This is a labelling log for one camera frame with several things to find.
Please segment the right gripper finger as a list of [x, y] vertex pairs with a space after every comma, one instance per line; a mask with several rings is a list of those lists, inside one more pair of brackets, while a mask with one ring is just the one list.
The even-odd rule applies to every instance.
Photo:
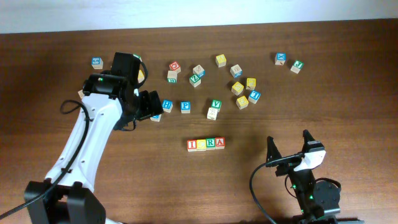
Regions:
[[309, 130], [304, 129], [303, 130], [303, 138], [304, 138], [304, 143], [305, 144], [316, 144], [317, 140], [315, 140], [312, 135], [310, 134]]
[[267, 156], [266, 156], [266, 167], [274, 167], [278, 164], [282, 158], [277, 146], [274, 143], [274, 138], [271, 136], [267, 137]]

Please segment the red A block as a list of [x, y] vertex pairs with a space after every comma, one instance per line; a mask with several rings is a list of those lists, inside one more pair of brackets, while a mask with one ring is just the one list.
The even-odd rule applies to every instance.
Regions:
[[224, 149], [225, 148], [225, 138], [218, 137], [215, 138], [215, 149]]

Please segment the red I block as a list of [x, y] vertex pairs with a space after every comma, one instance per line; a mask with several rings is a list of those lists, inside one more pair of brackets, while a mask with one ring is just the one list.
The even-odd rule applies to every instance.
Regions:
[[197, 140], [196, 139], [190, 139], [187, 141], [187, 151], [188, 152], [197, 151]]

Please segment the green R block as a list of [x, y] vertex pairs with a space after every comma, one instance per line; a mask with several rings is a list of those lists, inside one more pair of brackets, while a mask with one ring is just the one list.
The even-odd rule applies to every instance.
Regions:
[[206, 150], [215, 150], [215, 138], [206, 138]]

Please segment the yellow C block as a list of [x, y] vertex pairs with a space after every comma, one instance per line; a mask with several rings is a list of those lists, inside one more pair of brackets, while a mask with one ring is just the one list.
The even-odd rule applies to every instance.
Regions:
[[206, 140], [205, 139], [197, 139], [197, 151], [206, 151]]

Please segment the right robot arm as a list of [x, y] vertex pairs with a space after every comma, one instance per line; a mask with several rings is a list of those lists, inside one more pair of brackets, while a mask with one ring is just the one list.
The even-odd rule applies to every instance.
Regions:
[[312, 170], [320, 166], [326, 156], [324, 145], [303, 131], [303, 147], [296, 154], [283, 157], [274, 143], [267, 138], [266, 167], [275, 167], [276, 176], [290, 179], [295, 198], [302, 214], [298, 223], [338, 223], [341, 184], [333, 179], [316, 179]]

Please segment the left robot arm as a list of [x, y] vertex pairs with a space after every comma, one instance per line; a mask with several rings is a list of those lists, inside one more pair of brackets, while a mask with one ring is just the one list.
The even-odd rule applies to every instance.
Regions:
[[41, 182], [28, 183], [24, 199], [32, 223], [105, 223], [112, 220], [95, 197], [97, 169], [113, 131], [133, 131], [164, 111], [156, 91], [140, 91], [140, 56], [117, 52], [110, 70], [83, 84], [80, 111], [70, 137]]

